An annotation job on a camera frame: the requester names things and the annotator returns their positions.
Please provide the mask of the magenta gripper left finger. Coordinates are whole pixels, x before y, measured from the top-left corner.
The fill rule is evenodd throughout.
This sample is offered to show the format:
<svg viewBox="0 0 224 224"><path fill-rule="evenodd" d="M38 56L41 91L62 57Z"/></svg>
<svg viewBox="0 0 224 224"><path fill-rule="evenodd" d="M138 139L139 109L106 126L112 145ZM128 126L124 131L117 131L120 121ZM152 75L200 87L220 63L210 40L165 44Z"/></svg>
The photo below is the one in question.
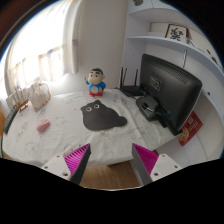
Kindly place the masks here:
<svg viewBox="0 0 224 224"><path fill-rule="evenodd" d="M42 166L42 169L79 185L91 154L89 144L70 152L58 154Z"/></svg>

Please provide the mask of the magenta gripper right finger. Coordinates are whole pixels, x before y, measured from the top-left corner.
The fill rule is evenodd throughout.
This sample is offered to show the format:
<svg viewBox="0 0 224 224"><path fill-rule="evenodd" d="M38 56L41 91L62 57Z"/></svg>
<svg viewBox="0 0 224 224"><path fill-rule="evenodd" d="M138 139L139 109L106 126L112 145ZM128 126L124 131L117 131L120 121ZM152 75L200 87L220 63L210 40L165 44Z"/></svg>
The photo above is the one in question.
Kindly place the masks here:
<svg viewBox="0 0 224 224"><path fill-rule="evenodd" d="M132 144L132 156L144 185L182 169L167 154L158 155L137 144Z"/></svg>

